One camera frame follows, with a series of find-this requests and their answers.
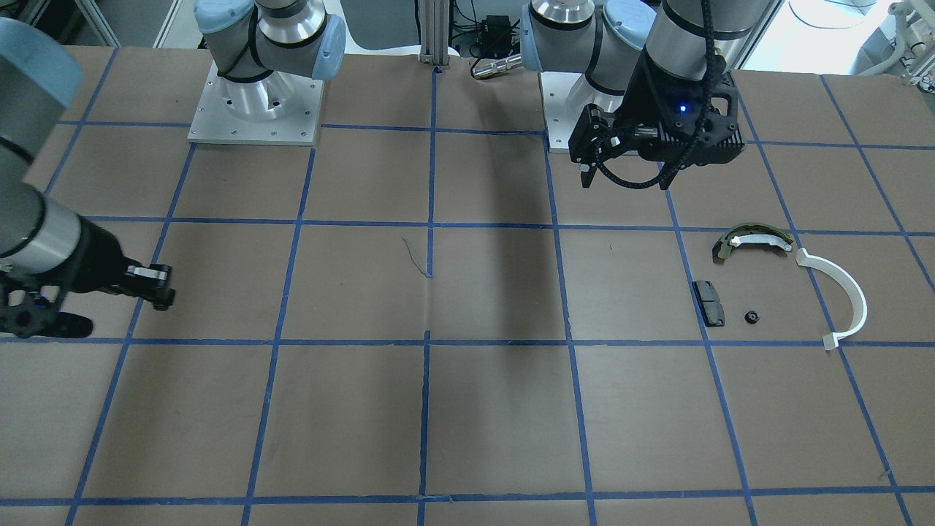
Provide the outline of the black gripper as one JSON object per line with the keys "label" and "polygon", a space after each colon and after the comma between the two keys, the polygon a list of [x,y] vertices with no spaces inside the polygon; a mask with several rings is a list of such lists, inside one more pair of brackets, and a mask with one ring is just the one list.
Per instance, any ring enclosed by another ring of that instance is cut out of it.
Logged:
{"label": "black gripper", "polygon": [[[738,126],[738,90],[725,59],[714,56],[715,80],[711,98],[724,100],[721,113],[710,104],[703,118],[697,146],[685,166],[727,164],[746,147]],[[692,141],[703,103],[707,101],[703,80],[685,80],[661,69],[642,51],[622,104],[608,113],[596,104],[587,104],[568,140],[572,162],[580,164],[581,186],[590,188],[597,163],[627,152],[641,159],[662,164],[659,189],[667,191],[679,173],[675,164]]]}
{"label": "black gripper", "polygon": [[117,237],[83,219],[75,252],[59,266],[41,273],[15,266],[2,272],[1,329],[18,338],[86,338],[93,320],[61,309],[68,294],[140,297],[167,312],[176,300],[171,279],[172,267],[128,259]]}

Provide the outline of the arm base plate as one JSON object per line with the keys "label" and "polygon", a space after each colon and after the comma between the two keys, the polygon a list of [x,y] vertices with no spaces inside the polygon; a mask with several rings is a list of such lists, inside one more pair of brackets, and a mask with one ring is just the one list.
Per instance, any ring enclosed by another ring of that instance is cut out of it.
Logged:
{"label": "arm base plate", "polygon": [[540,73],[542,110],[550,149],[567,153],[570,135],[588,103],[584,73]]}
{"label": "arm base plate", "polygon": [[313,146],[324,81],[275,71],[256,83],[233,83],[208,71],[188,140],[213,145]]}

